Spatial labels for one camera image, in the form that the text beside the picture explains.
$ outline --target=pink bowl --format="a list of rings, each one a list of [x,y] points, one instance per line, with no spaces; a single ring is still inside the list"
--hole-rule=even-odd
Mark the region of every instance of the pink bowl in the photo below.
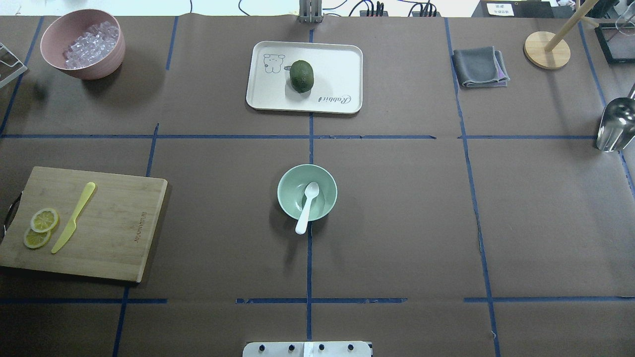
[[[98,62],[87,67],[78,69],[67,69],[64,51],[79,37],[86,32],[91,25],[98,25],[104,21],[119,28],[119,37],[115,47]],[[116,18],[111,14],[101,10],[77,10],[68,13],[55,20],[42,35],[40,52],[48,64],[79,79],[98,79],[113,73],[123,62],[123,55],[126,53],[126,41],[123,38],[123,31]]]

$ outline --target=white spoon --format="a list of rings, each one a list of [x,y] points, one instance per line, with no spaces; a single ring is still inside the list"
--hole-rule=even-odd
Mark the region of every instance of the white spoon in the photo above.
[[[298,224],[295,226],[295,232],[297,234],[304,234],[307,231],[307,224],[309,224],[309,210],[311,209],[311,202],[318,196],[319,186],[317,182],[311,182],[304,190],[304,196],[307,196],[307,201],[302,207],[302,213]]]

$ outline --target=green bowl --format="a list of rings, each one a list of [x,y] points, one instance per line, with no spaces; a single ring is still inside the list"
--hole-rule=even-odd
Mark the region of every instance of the green bowl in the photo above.
[[[300,218],[307,198],[304,190],[311,182],[319,185],[319,194],[311,203],[309,220],[317,220],[331,212],[337,200],[337,185],[328,171],[317,165],[298,165],[287,171],[278,183],[278,202],[283,211],[294,219]]]

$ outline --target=wooden cutting board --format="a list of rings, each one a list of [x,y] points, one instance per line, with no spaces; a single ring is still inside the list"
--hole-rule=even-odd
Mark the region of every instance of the wooden cutting board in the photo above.
[[[77,218],[77,229],[52,254],[88,182],[97,188]],[[0,244],[0,265],[140,282],[167,185],[161,178],[35,167]],[[30,249],[24,233],[42,208],[54,208],[60,221],[47,244]]]

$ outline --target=lemon slice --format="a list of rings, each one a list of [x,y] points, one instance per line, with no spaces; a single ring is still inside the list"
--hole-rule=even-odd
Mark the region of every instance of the lemon slice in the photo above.
[[[60,217],[52,208],[43,208],[31,218],[31,229],[36,233],[44,233],[53,229]]]
[[[24,245],[31,249],[39,248],[47,244],[49,239],[51,239],[51,231],[40,233],[29,228],[24,232]]]

